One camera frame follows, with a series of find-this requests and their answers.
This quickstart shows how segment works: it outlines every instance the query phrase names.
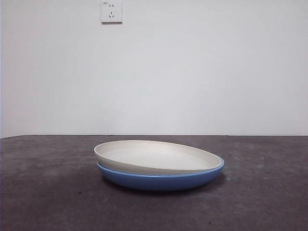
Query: white plate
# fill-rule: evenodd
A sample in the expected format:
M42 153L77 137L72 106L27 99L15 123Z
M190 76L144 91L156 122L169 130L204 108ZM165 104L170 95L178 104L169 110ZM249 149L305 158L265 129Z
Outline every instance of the white plate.
M113 141L94 148L105 168L142 175L190 174L221 165L221 159L201 149L158 141Z

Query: outlet faceplate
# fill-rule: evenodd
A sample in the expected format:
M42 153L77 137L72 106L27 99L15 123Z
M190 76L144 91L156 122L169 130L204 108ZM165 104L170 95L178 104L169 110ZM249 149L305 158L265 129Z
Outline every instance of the outlet faceplate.
M109 0L101 3L101 21L102 24L123 23L122 1Z

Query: blue plate rim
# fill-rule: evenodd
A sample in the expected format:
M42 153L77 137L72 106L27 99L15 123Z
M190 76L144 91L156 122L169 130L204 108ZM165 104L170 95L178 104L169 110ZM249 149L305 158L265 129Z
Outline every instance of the blue plate rim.
M178 178L178 177L191 177L191 176L199 176L199 175L203 175L205 173L211 173L211 172L215 172L219 169L221 169L224 165L225 165L225 161L220 157L217 156L219 159L221 159L221 164L213 169L210 170L205 170L202 172L197 172L197 173L190 173L190 174L180 174L180 175L141 175L141 174L133 174L133 173L126 173L126 172L118 172L118 171L114 171L108 168L103 167L102 165L100 165L100 163L96 162L97 166L100 169L103 169L105 171L111 172L111 173L116 173L116 174L120 174L123 176L131 176L131 177L149 177L149 178Z

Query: bowl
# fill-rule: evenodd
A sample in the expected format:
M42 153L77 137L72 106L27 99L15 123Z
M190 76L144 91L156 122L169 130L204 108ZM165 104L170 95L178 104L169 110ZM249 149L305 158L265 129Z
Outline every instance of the bowl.
M108 180L127 188L147 191L175 191L195 188L211 181L224 166L223 159L220 158L220 160L221 164L214 169L182 175L139 175L114 171L103 167L98 162L97 166Z
M159 141L113 141L94 148L101 166L140 175L178 175L215 169L222 161L207 151Z

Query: dark gray table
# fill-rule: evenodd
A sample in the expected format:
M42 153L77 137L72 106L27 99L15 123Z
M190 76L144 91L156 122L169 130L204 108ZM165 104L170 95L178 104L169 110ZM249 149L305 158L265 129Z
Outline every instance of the dark gray table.
M222 156L202 187L142 192L105 180L95 145L167 141ZM305 231L308 137L19 136L1 139L3 231Z

